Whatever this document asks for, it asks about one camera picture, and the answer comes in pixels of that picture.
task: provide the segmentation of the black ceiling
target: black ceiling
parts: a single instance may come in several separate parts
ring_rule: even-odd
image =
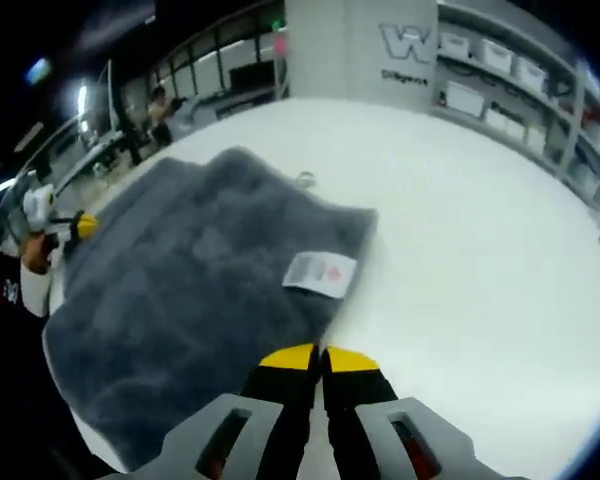
[[[600,76],[600,0],[508,0],[575,44]]]
[[[38,0],[0,3],[0,138],[4,155],[50,108],[70,78],[97,75],[109,58],[120,81],[139,76],[181,41],[255,0]],[[156,21],[145,20],[156,15]],[[30,87],[27,70],[41,57],[50,76]]]

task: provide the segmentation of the fluffy gray towel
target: fluffy gray towel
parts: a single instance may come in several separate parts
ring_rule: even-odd
[[[136,469],[262,357],[320,340],[340,301],[282,278],[302,251],[360,259],[376,213],[232,149],[205,167],[159,162],[99,220],[68,260],[45,349],[67,403]]]

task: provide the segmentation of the white table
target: white table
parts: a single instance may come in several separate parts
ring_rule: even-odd
[[[374,358],[399,396],[469,434],[501,474],[553,479],[567,467],[600,425],[600,246],[575,195],[443,120],[291,100],[162,150],[95,209],[165,156],[202,164],[235,145],[291,177],[312,172],[326,200],[379,211],[360,283],[325,340]],[[62,302],[59,282],[51,301]]]

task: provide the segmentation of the towel label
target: towel label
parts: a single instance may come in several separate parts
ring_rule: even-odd
[[[283,287],[298,287],[331,298],[343,298],[356,269],[353,258],[330,252],[298,253],[282,280]]]

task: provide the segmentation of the wall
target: wall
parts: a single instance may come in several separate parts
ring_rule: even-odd
[[[144,118],[149,103],[146,77],[138,77],[124,86],[123,98],[132,122],[139,124]]]
[[[430,0],[287,0],[291,93],[427,111],[437,4]]]

